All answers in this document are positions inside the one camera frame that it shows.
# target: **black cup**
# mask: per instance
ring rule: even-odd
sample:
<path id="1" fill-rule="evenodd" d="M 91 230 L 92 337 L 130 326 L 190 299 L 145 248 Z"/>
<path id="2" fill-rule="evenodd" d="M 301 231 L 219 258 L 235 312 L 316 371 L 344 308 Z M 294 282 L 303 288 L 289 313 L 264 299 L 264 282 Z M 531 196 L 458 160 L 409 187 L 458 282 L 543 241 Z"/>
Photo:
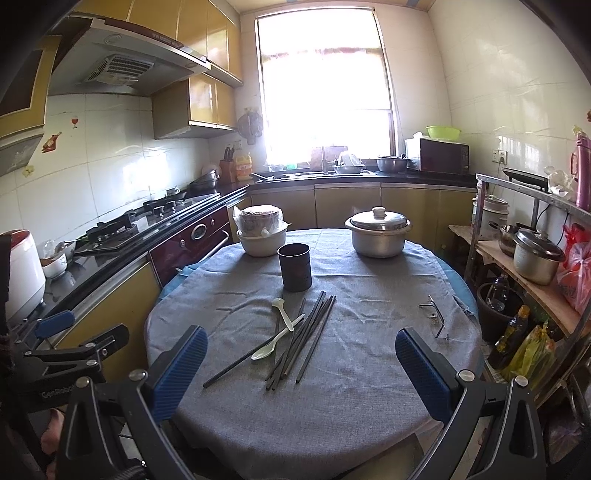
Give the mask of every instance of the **black cup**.
<path id="1" fill-rule="evenodd" d="M 278 251 L 283 288 L 287 291 L 304 291 L 312 286 L 310 247 L 306 244 L 283 245 Z"/>

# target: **tiled wall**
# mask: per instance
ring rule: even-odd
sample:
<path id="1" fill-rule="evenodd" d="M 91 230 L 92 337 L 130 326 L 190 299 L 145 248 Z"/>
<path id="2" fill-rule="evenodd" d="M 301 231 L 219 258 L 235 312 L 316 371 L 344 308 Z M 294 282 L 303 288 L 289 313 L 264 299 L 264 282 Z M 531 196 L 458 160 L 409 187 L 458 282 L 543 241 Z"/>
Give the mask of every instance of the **tiled wall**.
<path id="1" fill-rule="evenodd" d="M 322 7 L 323 3 L 306 3 L 307 7 Z M 386 4 L 354 2 L 351 5 L 375 8 L 384 39 L 384 48 L 391 72 L 395 101 L 399 113 L 399 147 L 404 149 L 404 138 L 429 125 L 450 123 L 449 101 L 441 55 L 426 12 Z M 261 109 L 258 59 L 256 57 L 255 18 L 272 11 L 290 9 L 274 8 L 241 16 L 242 68 L 244 86 L 236 89 L 236 113 L 241 116 L 245 108 Z M 228 134 L 209 141 L 212 161 L 223 158 L 225 147 L 240 139 L 238 134 Z M 251 153 L 256 170 L 265 169 L 267 152 L 265 136 L 257 139 L 256 145 L 243 148 Z"/>
<path id="2" fill-rule="evenodd" d="M 492 150 L 501 149 L 509 152 L 510 168 L 569 171 L 573 126 L 591 134 L 591 86 L 555 33 L 519 0 L 437 0 L 429 17 L 452 124 L 470 145 L 471 170 L 503 176 L 491 161 Z M 529 222 L 529 197 L 495 194 L 512 205 L 510 220 Z M 564 214 L 559 217 L 558 227 Z"/>
<path id="3" fill-rule="evenodd" d="M 41 153 L 58 132 L 57 148 Z M 149 98 L 49 97 L 45 135 L 29 163 L 33 173 L 0 177 L 0 232 L 29 229 L 37 245 L 75 239 L 98 221 L 183 187 L 208 162 L 207 140 L 154 140 Z"/>

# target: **gas stove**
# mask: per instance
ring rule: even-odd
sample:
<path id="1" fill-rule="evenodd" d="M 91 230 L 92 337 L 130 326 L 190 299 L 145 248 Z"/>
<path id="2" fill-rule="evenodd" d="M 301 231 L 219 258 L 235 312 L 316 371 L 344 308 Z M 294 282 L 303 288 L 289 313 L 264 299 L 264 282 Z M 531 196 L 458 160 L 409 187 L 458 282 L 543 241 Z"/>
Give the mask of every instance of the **gas stove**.
<path id="1" fill-rule="evenodd" d="M 110 220 L 99 222 L 78 239 L 74 256 L 113 254 L 139 240 L 146 240 L 178 221 L 184 210 L 219 197 L 219 193 L 184 198 L 183 194 L 149 200 L 135 209 Z"/>

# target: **red oven panel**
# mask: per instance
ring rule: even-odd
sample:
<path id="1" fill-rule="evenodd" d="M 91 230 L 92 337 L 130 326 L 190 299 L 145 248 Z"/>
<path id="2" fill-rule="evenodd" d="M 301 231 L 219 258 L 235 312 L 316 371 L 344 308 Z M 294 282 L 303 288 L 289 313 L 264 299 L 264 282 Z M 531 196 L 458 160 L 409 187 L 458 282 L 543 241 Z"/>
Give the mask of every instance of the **red oven panel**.
<path id="1" fill-rule="evenodd" d="M 231 243 L 232 231 L 224 206 L 150 250 L 150 260 L 160 286 L 174 278 L 177 268 L 202 260 L 220 244 Z"/>

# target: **eyeglasses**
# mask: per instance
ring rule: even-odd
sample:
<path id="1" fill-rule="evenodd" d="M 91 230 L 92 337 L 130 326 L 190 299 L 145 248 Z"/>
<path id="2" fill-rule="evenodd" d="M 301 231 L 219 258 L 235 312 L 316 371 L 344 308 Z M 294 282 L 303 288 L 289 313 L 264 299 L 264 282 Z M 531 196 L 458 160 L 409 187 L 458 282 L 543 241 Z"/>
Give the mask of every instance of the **eyeglasses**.
<path id="1" fill-rule="evenodd" d="M 445 319 L 441 314 L 441 311 L 437 307 L 435 300 L 431 295 L 428 296 L 429 303 L 419 303 L 418 306 L 420 307 L 431 307 L 435 309 L 435 313 L 428 315 L 429 319 L 431 320 L 431 332 L 435 338 L 440 338 L 441 340 L 449 340 L 449 335 L 445 335 L 445 337 L 441 337 L 441 332 L 444 329 L 447 329 L 445 326 Z"/>

